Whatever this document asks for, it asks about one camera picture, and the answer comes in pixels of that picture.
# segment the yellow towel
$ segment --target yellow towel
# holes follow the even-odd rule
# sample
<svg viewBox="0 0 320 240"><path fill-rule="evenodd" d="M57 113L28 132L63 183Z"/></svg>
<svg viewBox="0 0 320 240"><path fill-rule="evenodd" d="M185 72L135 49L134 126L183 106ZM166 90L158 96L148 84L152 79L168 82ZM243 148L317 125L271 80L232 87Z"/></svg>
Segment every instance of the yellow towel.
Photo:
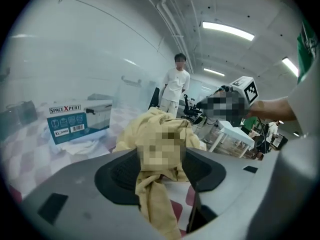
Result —
<svg viewBox="0 0 320 240"><path fill-rule="evenodd" d="M141 159L135 194L139 196L141 213L167 239L181 238L162 175L173 181L188 178L181 165L185 147L200 148L188 120L174 118L156 107L134 119L116 141L113 152L137 148Z"/></svg>

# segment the checkered floor mat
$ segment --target checkered floor mat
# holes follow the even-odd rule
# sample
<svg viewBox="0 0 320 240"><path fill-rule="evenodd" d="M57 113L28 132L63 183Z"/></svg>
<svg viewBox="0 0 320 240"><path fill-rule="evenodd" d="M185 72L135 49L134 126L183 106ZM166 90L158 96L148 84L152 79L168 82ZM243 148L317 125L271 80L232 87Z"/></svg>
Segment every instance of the checkered floor mat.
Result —
<svg viewBox="0 0 320 240"><path fill-rule="evenodd" d="M92 155L71 155L66 151L51 152L48 141L41 137L48 125L44 106L37 108L38 120L20 129L1 143L1 165L4 180L12 197L19 203L36 186L63 167L75 162L106 155L116 146L117 136L144 111L121 103L112 108L110 128ZM182 235L186 234L189 215L193 205L194 190L189 182L164 180L168 196Z"/></svg>

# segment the white shorts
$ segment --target white shorts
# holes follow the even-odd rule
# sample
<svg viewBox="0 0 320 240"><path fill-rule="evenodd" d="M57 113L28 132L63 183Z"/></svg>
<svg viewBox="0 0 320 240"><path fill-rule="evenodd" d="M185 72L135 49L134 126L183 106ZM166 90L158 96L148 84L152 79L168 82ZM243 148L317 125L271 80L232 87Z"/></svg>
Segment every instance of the white shorts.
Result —
<svg viewBox="0 0 320 240"><path fill-rule="evenodd" d="M160 109L164 112L171 113L174 117L177 116L179 107L179 102L174 102L171 100L167 100L165 98L161 99Z"/></svg>

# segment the white t-shirt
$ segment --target white t-shirt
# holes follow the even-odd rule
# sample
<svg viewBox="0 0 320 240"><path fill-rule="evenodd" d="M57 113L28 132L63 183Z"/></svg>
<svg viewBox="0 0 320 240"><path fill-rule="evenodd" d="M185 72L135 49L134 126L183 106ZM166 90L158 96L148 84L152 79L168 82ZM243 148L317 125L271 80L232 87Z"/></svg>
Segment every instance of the white t-shirt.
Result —
<svg viewBox="0 0 320 240"><path fill-rule="evenodd" d="M271 143L273 135L277 135L278 133L278 126L275 122L270 122L269 123L269 132L268 136L265 138L265 140L269 143Z"/></svg>
<svg viewBox="0 0 320 240"><path fill-rule="evenodd" d="M178 103L182 89L188 90L189 83L190 75L187 71L179 71L176 68L170 69L164 77L164 84L167 86L164 89L162 98Z"/></svg>

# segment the storage box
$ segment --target storage box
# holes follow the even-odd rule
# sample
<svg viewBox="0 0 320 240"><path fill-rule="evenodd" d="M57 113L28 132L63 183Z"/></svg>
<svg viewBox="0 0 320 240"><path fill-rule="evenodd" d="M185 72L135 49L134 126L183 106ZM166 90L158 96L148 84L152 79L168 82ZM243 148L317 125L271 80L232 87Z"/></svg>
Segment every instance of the storage box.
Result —
<svg viewBox="0 0 320 240"><path fill-rule="evenodd" d="M111 100L73 100L47 105L45 115L57 145L109 128L111 111Z"/></svg>

